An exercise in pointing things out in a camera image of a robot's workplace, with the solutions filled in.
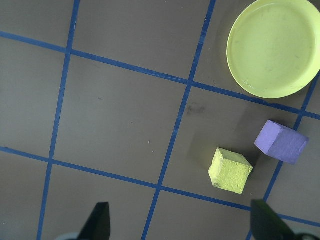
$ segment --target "floor tile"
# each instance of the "floor tile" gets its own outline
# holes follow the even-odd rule
[[[248,211],[161,192],[147,239],[240,240],[249,228]]]
[[[0,146],[47,157],[65,56],[4,38],[0,55]]]
[[[42,239],[80,232],[96,203],[109,202],[110,239],[141,239],[152,188],[53,166]]]
[[[195,81],[210,86],[255,97],[242,89],[233,76],[227,63],[227,42],[233,24],[243,10],[254,0],[217,0],[209,26]],[[269,103],[277,103],[300,109],[309,86],[287,97],[264,99]]]
[[[267,120],[292,127],[297,116],[282,110],[193,88],[164,179],[164,186],[250,205],[263,198],[278,161],[254,145]],[[212,186],[208,169],[215,151],[243,154],[253,166],[244,191]]]
[[[185,88],[72,57],[55,159],[158,182]]]
[[[83,1],[74,49],[187,79],[209,0]]]
[[[0,31],[66,47],[72,0],[1,0]]]
[[[45,162],[0,152],[0,239],[36,239]]]
[[[319,221],[320,121],[304,118],[298,129],[310,138],[295,165],[283,164],[270,194],[268,204],[279,214]]]

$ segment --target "gray floor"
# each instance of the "gray floor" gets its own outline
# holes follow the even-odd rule
[[[226,44],[252,2],[2,0],[0,240],[79,232],[97,202],[111,240],[250,240],[262,198],[320,236],[320,83],[237,85]],[[254,146],[268,119],[310,138],[296,165]],[[212,187],[217,147],[254,166],[243,194]]]

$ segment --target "yellow foam block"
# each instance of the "yellow foam block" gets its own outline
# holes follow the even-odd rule
[[[217,148],[208,172],[214,187],[242,194],[253,169],[243,155]]]

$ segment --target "foam block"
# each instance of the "foam block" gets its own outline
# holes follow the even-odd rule
[[[214,187],[242,194],[252,170],[243,155],[218,147],[208,172]]]
[[[308,142],[308,137],[268,120],[254,145],[269,157],[295,164]]]

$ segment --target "purple cube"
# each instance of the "purple cube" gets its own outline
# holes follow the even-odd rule
[[[308,142],[308,137],[268,120],[254,145],[269,157],[295,164]]]

